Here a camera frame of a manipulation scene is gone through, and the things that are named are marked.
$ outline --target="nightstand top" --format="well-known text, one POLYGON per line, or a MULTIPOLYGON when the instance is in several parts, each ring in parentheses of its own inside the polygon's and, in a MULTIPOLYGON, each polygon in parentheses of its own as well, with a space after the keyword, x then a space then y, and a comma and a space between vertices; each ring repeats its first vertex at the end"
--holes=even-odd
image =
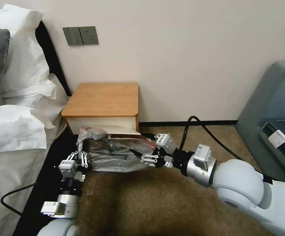
POLYGON ((126 117, 138 114, 138 83, 81 83, 63 117, 126 117))

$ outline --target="light switch panel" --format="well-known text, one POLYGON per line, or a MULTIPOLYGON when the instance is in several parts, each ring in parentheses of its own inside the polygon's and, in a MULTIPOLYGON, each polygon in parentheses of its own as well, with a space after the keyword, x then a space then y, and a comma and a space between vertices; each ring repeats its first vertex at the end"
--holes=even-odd
POLYGON ((63 28, 69 46, 99 44, 95 26, 63 28))
POLYGON ((95 26, 79 27, 79 31, 84 45, 99 44, 95 26))
POLYGON ((63 31, 64 31, 68 45, 70 46, 83 45, 79 27, 63 28, 63 31))

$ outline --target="black baseboard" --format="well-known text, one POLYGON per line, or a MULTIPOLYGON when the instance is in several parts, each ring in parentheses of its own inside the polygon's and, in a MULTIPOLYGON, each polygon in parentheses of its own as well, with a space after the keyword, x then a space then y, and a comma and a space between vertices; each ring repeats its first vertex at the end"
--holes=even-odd
MULTIPOLYGON (((238 120, 222 121, 191 121, 191 126, 200 125, 235 125, 238 120)), ((139 122, 139 127, 162 127, 162 126, 186 126, 187 121, 168 121, 168 122, 139 122)))

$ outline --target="headboard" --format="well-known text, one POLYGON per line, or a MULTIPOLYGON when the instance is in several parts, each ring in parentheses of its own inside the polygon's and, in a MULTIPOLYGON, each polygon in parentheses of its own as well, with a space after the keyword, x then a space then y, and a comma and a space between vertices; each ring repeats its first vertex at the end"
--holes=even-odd
POLYGON ((47 64, 50 68, 50 73, 53 73, 57 76, 58 80, 62 84, 67 96, 71 96, 71 92, 69 90, 69 87, 67 85, 63 70, 60 66, 54 45, 52 43, 52 40, 50 38, 50 35, 48 34, 48 31, 44 25, 44 23, 41 21, 38 25, 37 29, 35 30, 35 36, 36 39, 43 49, 47 64))

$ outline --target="wooden nightstand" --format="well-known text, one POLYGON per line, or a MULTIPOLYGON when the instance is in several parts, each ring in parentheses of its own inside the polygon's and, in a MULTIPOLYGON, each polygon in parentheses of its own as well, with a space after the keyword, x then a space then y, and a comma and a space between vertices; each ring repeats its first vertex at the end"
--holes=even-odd
POLYGON ((61 112, 73 134, 82 126, 139 131, 138 83, 82 83, 61 112))

